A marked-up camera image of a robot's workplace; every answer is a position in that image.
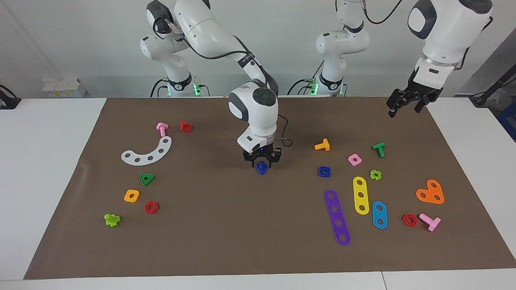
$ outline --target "purple bar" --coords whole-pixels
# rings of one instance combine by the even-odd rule
[[[324,200],[326,201],[326,208],[330,215],[335,240],[339,245],[348,245],[349,242],[351,242],[351,236],[349,235],[346,219],[344,218],[344,213],[342,212],[341,204],[338,202],[338,196],[335,190],[326,190],[324,192]]]

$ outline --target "white table surface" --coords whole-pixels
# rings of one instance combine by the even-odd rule
[[[0,111],[0,289],[516,289],[516,269],[20,281],[104,102],[23,100]],[[514,255],[516,143],[468,99],[441,98],[428,107]]]

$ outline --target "plastic toy part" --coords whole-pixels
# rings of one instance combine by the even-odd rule
[[[357,176],[353,179],[353,196],[355,211],[361,215],[369,213],[369,197],[367,197],[367,183],[365,179]]]
[[[153,181],[153,180],[154,180],[154,175],[152,175],[152,174],[140,175],[140,181],[143,186],[149,185],[149,183],[151,183],[151,181]]]
[[[444,194],[439,182],[430,179],[426,182],[426,186],[428,187],[428,189],[418,189],[416,191],[417,199],[424,202],[443,204]]]
[[[267,172],[267,169],[269,169],[269,166],[265,164],[265,162],[263,161],[260,161],[260,163],[256,165],[256,170],[258,171],[259,175],[265,174],[265,172]]]
[[[362,158],[358,156],[357,154],[353,154],[350,157],[348,157],[349,163],[353,166],[357,166],[358,164],[362,163]]]
[[[110,214],[105,214],[104,219],[106,220],[106,225],[112,228],[118,227],[118,223],[122,220],[120,216]]]
[[[136,202],[140,197],[140,192],[134,189],[129,189],[124,196],[126,202]]]
[[[411,228],[417,225],[417,218],[413,214],[404,214],[401,220],[406,226]]]
[[[179,122],[179,129],[183,133],[188,133],[188,132],[192,131],[192,125],[190,125],[190,123],[188,123],[186,121],[181,121],[181,122]]]
[[[159,131],[159,133],[161,134],[162,137],[165,137],[167,134],[165,133],[165,130],[168,129],[168,124],[165,124],[165,123],[158,123],[158,125],[156,126],[156,130]]]
[[[334,190],[326,190],[324,192],[324,200],[326,201],[326,208],[330,215],[331,226],[335,240],[341,246],[346,246],[351,242],[348,226],[344,213],[342,212],[341,204],[338,201],[337,193]]]
[[[143,165],[149,165],[152,164],[167,154],[168,150],[170,149],[170,146],[172,145],[172,138],[165,136],[162,137],[159,140],[158,147],[154,149],[151,153],[140,155],[134,153],[132,150],[127,150],[124,153],[122,153],[122,160],[129,164],[134,166],[143,166]]]
[[[441,222],[440,218],[431,219],[425,214],[420,214],[420,219],[428,224],[428,230],[430,232],[433,232],[436,229],[437,225]]]
[[[369,176],[371,177],[372,180],[376,180],[376,181],[382,179],[382,173],[380,171],[374,170],[374,169],[371,170]]]
[[[319,176],[329,178],[331,176],[331,169],[326,166],[319,167]]]
[[[381,201],[373,202],[373,224],[375,227],[384,230],[389,225],[387,219],[387,207]]]
[[[148,214],[155,214],[159,209],[158,203],[155,201],[149,201],[144,208],[145,212]]]
[[[380,158],[384,158],[385,157],[385,152],[383,150],[384,147],[385,147],[384,143],[378,143],[378,144],[373,146],[373,149],[378,150],[378,154],[380,154]]]
[[[322,140],[322,143],[321,144],[317,144],[314,148],[315,148],[315,150],[324,149],[326,151],[330,151],[330,144],[328,143],[328,140],[326,138],[324,138]]]

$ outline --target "pink nut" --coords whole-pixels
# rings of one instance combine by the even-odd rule
[[[357,166],[358,164],[362,163],[362,158],[358,156],[357,154],[353,154],[350,157],[348,157],[349,163],[353,166]]]
[[[440,218],[431,219],[425,214],[420,214],[420,219],[428,224],[428,230],[430,232],[433,232],[436,229],[437,225],[441,222]]]
[[[162,137],[165,137],[167,134],[165,134],[165,130],[168,129],[168,124],[165,124],[165,123],[158,123],[158,125],[156,126],[156,130],[159,130],[159,133],[161,134]]]

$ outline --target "white curved piece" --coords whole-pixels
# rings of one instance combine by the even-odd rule
[[[154,151],[152,151],[151,153],[140,155],[134,153],[133,150],[127,150],[124,153],[122,153],[121,157],[122,160],[129,165],[149,165],[163,158],[163,156],[167,154],[171,145],[172,138],[170,138],[169,136],[165,136],[159,140],[158,147],[156,147],[156,149],[154,149]]]

